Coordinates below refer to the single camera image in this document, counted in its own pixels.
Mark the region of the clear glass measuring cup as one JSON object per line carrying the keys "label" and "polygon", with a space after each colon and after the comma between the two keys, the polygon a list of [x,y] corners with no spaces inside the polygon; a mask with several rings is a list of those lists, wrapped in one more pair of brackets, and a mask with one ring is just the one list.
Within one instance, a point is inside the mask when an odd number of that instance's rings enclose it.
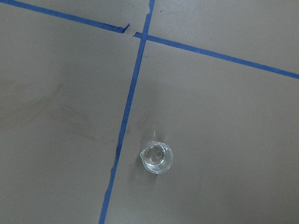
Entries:
{"label": "clear glass measuring cup", "polygon": [[158,141],[149,142],[139,156],[145,169],[157,175],[167,172],[174,160],[170,146]]}

